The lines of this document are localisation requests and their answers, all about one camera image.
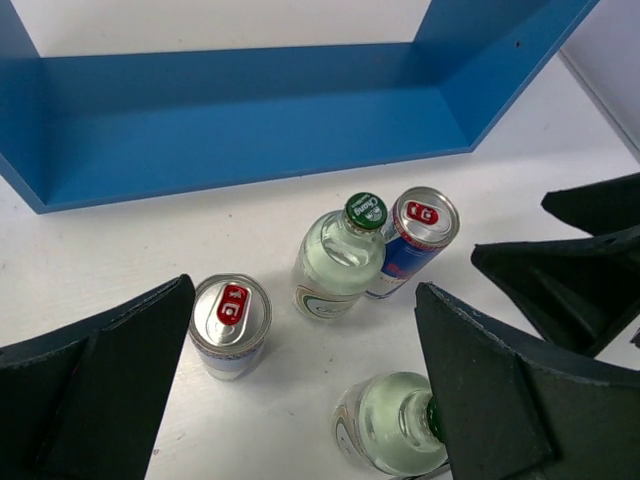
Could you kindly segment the clear glass bottle front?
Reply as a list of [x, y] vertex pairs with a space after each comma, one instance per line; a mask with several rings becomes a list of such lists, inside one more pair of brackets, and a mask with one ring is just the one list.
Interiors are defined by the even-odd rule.
[[346, 390], [332, 434], [352, 464], [396, 477], [428, 474], [448, 462], [431, 384], [414, 372], [377, 375]]

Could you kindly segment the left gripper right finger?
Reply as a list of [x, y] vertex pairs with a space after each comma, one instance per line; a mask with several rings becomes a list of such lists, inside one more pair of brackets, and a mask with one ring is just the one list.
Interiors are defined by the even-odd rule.
[[432, 283], [416, 323], [456, 479], [636, 479], [638, 372], [575, 354]]

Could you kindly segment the energy drink can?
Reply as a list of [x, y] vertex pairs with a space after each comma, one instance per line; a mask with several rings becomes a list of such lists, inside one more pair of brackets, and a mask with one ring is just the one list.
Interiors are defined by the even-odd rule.
[[459, 213], [442, 192], [426, 186], [406, 190], [382, 228], [385, 261], [366, 295], [391, 296], [450, 245], [459, 228]]
[[250, 276], [223, 273], [197, 286], [188, 333], [208, 373], [231, 381], [259, 362], [271, 324], [264, 287]]

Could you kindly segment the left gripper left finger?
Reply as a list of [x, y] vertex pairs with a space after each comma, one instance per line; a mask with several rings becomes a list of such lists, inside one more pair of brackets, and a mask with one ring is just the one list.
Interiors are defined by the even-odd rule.
[[144, 478], [194, 300], [181, 275], [2, 347], [2, 478]]

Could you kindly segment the clear glass bottle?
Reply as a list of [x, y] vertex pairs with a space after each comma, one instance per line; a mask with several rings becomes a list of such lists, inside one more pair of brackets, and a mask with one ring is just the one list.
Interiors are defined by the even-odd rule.
[[304, 235], [292, 273], [293, 299], [307, 318], [330, 323], [365, 294], [386, 255], [384, 201], [370, 192], [320, 216]]
[[377, 375], [346, 390], [332, 434], [352, 464], [396, 477], [428, 474], [448, 462], [431, 384], [414, 372]]

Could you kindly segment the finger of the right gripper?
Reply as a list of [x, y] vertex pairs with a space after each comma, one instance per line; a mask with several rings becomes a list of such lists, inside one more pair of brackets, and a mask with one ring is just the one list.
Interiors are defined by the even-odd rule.
[[472, 264], [542, 338], [596, 357], [639, 316], [639, 234], [481, 244]]
[[547, 193], [542, 208], [592, 236], [639, 225], [639, 174]]

